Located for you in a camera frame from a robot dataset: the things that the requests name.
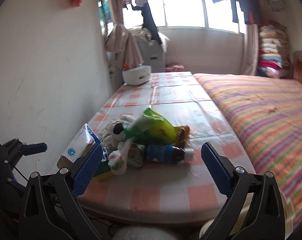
pink checkered tablecloth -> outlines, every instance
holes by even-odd
[[[232,128],[190,72],[153,73],[138,87],[124,84],[90,120],[99,133],[122,114],[135,117],[150,106],[174,126],[188,125],[186,147],[191,162],[144,162],[121,176],[91,180],[78,200],[82,206],[118,219],[145,223],[203,222],[217,215],[226,201],[201,159],[201,146],[210,142],[234,166],[255,170]]]

window frame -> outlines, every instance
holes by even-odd
[[[165,4],[164,0],[162,0],[163,5],[163,12],[164,12],[164,26],[157,26],[158,30],[165,31],[165,30],[207,30],[207,31],[215,31],[215,32],[225,32],[225,33],[233,33],[233,34],[239,34],[244,35],[240,32],[240,23],[238,23],[238,32],[233,31],[227,31],[227,30],[221,30],[221,29],[214,29],[209,27],[209,20],[208,20],[208,13],[207,13],[207,7],[205,4],[205,0],[202,0],[202,8],[203,8],[203,15],[204,15],[204,27],[198,27],[198,26],[168,26],[166,13],[165,13]]]

blue gripper pad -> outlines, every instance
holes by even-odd
[[[102,146],[97,144],[73,177],[71,194],[74,198],[85,192],[90,180],[101,163],[102,157]]]
[[[201,147],[201,158],[207,166],[220,193],[231,197],[233,192],[232,179],[208,143],[203,144]]]

glass window pane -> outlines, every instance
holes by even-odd
[[[238,32],[238,24],[232,22],[230,0],[223,0],[217,3],[213,3],[212,0],[205,0],[205,6],[207,7],[210,28]]]
[[[168,26],[204,27],[202,0],[163,0]]]
[[[241,11],[240,3],[236,2],[236,4],[237,4],[237,13],[238,13],[238,17],[239,17],[239,30],[241,33],[246,34],[247,27],[245,25],[245,15],[244,15],[243,11]]]
[[[164,10],[162,0],[148,0],[152,17],[156,26],[165,26]],[[136,6],[135,0],[132,0],[132,5]],[[143,17],[141,11],[133,11],[131,5],[127,5],[127,8],[123,9],[124,26],[129,29],[136,25],[143,24]]]

white wall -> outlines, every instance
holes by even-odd
[[[293,53],[302,50],[302,5],[299,0],[282,0],[286,11],[272,12],[266,0],[261,4],[263,21],[275,20],[286,26],[291,47],[291,61]]]
[[[0,142],[45,142],[22,157],[47,174],[81,126],[110,97],[97,0],[5,0],[0,8]]]
[[[170,41],[166,63],[184,65],[192,73],[238,74],[243,35],[208,29],[161,30]]]

